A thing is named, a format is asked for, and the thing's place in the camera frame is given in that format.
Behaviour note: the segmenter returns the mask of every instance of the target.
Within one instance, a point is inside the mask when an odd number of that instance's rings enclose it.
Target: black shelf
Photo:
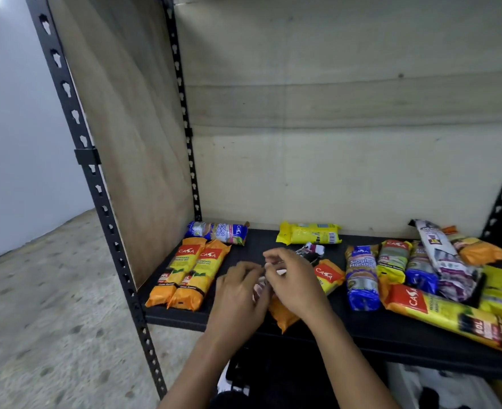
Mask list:
[[[272,247],[284,247],[275,242],[277,231],[251,229],[245,247],[232,247],[218,275],[238,261],[263,263],[262,253]],[[345,269],[344,251],[348,245],[376,244],[384,238],[343,235],[343,242],[326,246],[325,258]],[[158,280],[160,272],[167,266],[173,254],[164,261],[138,291],[140,302],[145,305],[148,294]],[[147,323],[160,324],[189,330],[204,331],[209,312],[213,306],[215,286],[204,299],[197,312],[166,309],[164,306],[146,308]],[[357,346],[369,355],[386,361],[412,364],[435,369],[469,373],[492,379],[502,379],[502,352],[491,349],[432,325],[412,320],[384,309],[374,312],[352,311],[347,301],[345,285],[329,296],[333,309],[344,322]],[[282,336],[275,320],[269,314],[257,331],[258,337],[272,340],[294,340],[313,342],[308,328],[302,322],[291,326]]]

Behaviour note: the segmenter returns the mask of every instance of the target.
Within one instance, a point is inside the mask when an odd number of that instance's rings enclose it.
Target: wooden board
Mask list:
[[[502,121],[502,0],[175,0],[190,121]]]
[[[49,0],[137,287],[193,217],[175,70],[158,0]]]
[[[408,221],[424,218],[479,235],[502,184],[502,124],[194,133],[208,220],[412,238]]]

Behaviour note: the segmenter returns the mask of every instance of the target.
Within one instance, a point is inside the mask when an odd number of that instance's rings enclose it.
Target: person's left hand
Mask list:
[[[256,305],[253,303],[253,286],[263,273],[262,266],[241,261],[217,279],[215,301],[204,337],[226,360],[243,346],[264,321],[270,302],[269,285],[263,289]]]

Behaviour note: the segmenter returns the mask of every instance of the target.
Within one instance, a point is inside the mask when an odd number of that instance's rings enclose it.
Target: blue package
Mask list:
[[[377,245],[350,245],[346,249],[346,280],[352,310],[373,311],[380,308],[376,274],[377,251]]]
[[[204,237],[208,241],[217,239],[225,244],[245,245],[249,223],[242,225],[192,221],[186,227],[185,238]]]
[[[439,275],[431,265],[422,241],[412,242],[412,251],[404,274],[407,286],[430,294],[436,293],[439,286]]]

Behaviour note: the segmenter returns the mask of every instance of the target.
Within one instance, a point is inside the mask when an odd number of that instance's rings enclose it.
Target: hand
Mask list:
[[[260,265],[241,261],[217,279],[215,301],[204,337],[227,361],[264,321],[271,294],[268,285],[256,305],[253,303],[253,286],[263,272]]]
[[[266,279],[272,285],[279,300],[304,323],[330,312],[331,305],[318,282],[311,264],[285,248],[274,248],[264,252]],[[278,275],[276,270],[286,268]]]

